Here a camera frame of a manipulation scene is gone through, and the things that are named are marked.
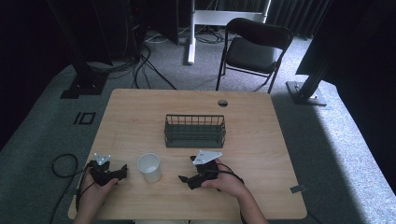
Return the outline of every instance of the office chair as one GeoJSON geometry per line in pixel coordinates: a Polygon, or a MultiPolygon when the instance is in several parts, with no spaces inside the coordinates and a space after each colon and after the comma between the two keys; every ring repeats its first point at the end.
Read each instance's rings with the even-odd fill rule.
{"type": "Polygon", "coordinates": [[[254,76],[266,77],[262,86],[266,85],[268,80],[273,77],[268,89],[268,93],[270,93],[283,55],[289,48],[292,39],[293,33],[285,27],[243,18],[236,18],[228,22],[225,28],[225,42],[216,91],[219,90],[220,78],[225,76],[226,69],[232,69],[254,76]],[[231,41],[230,47],[228,47],[229,33],[237,35],[231,41]]]}

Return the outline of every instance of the standing desk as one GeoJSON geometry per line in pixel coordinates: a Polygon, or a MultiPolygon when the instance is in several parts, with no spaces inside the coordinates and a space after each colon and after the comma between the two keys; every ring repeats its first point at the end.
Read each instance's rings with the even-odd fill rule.
{"type": "Polygon", "coordinates": [[[195,0],[191,0],[191,38],[189,47],[189,64],[195,62],[195,25],[225,26],[234,18],[246,18],[252,21],[265,22],[271,0],[265,0],[263,12],[195,10],[195,0]]]}
{"type": "MultiPolygon", "coordinates": [[[[241,176],[269,219],[306,216],[301,192],[271,97],[241,91],[114,90],[94,139],[93,154],[111,155],[110,171],[128,165],[128,177],[108,195],[101,219],[239,219],[235,198],[215,189],[191,190],[179,175],[197,174],[190,156],[220,151],[221,161],[241,176]],[[228,105],[219,106],[219,100],[228,105]],[[166,147],[166,114],[223,115],[223,148],[166,147]],[[148,183],[136,165],[140,155],[161,159],[162,178],[148,183]]],[[[68,215],[76,215],[75,202],[68,215]]]]}

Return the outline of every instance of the hand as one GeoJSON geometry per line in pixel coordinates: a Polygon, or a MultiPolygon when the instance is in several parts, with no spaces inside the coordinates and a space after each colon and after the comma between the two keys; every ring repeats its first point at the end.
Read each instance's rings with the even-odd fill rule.
{"type": "MultiPolygon", "coordinates": [[[[216,159],[216,163],[218,164],[220,171],[231,172],[228,167],[222,165],[221,160],[216,159]]],[[[238,178],[224,173],[219,173],[217,179],[206,180],[202,183],[201,187],[220,189],[235,198],[239,198],[248,192],[248,188],[238,178]]]]}
{"type": "Polygon", "coordinates": [[[97,211],[102,207],[107,194],[111,191],[114,185],[119,181],[117,178],[110,180],[106,185],[99,186],[94,183],[93,177],[90,173],[91,167],[85,172],[83,186],[81,187],[82,193],[79,199],[78,213],[74,223],[91,223],[97,211]]]}

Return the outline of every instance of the white paper cup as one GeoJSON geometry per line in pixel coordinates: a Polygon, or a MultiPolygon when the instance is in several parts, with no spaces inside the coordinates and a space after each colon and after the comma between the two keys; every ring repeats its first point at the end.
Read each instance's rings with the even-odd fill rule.
{"type": "Polygon", "coordinates": [[[150,183],[156,182],[161,178],[160,158],[154,153],[142,155],[137,161],[137,169],[150,183]]]}

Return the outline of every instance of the metal wire basket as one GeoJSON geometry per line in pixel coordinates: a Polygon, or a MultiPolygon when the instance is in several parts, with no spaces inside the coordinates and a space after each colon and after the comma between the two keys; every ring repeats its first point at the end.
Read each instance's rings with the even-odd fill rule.
{"type": "Polygon", "coordinates": [[[225,120],[222,115],[166,115],[167,147],[223,147],[225,120]]]}

